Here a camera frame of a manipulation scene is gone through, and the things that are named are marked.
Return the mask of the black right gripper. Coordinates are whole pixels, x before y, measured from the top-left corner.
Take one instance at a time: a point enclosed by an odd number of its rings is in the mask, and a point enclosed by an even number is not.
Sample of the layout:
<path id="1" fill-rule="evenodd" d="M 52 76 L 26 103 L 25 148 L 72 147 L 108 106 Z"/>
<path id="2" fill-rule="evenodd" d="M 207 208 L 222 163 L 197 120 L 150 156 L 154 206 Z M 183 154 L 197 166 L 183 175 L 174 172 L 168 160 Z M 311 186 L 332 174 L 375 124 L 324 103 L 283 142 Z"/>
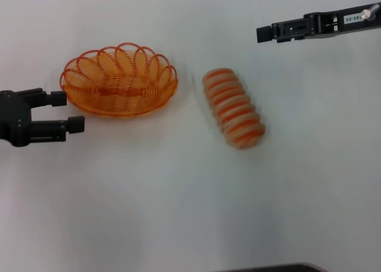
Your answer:
<path id="1" fill-rule="evenodd" d="M 323 39 L 380 28 L 380 4 L 368 4 L 329 12 L 312 12 L 304 18 L 273 23 L 257 29 L 257 42 L 277 43 Z"/>

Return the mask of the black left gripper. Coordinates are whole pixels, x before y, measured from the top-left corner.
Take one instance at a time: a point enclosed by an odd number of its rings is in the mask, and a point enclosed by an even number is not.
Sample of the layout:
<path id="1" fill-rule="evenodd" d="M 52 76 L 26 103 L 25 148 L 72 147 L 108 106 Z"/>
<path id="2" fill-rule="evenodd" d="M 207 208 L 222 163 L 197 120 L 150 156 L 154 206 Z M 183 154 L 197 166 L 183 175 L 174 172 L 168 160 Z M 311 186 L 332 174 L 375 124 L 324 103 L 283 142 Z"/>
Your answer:
<path id="1" fill-rule="evenodd" d="M 42 88 L 1 91 L 1 140 L 15 147 L 24 147 L 30 143 L 65 142 L 66 133 L 85 131 L 85 118 L 82 115 L 66 120 L 32 122 L 31 108 L 47 105 L 66 106 L 66 92 L 47 93 Z"/>

